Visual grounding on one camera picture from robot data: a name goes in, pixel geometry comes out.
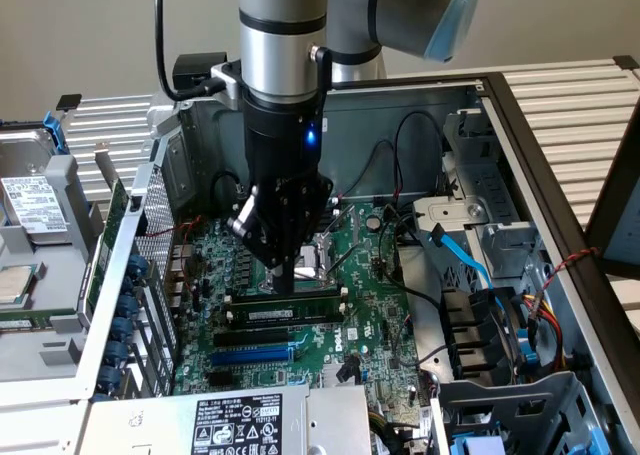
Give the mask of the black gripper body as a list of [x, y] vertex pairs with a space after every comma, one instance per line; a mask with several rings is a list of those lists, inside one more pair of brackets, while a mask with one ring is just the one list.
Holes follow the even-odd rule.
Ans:
[[318, 95], [293, 104], [244, 96], [245, 157], [256, 199], [328, 198], [331, 180], [319, 172], [323, 102]]

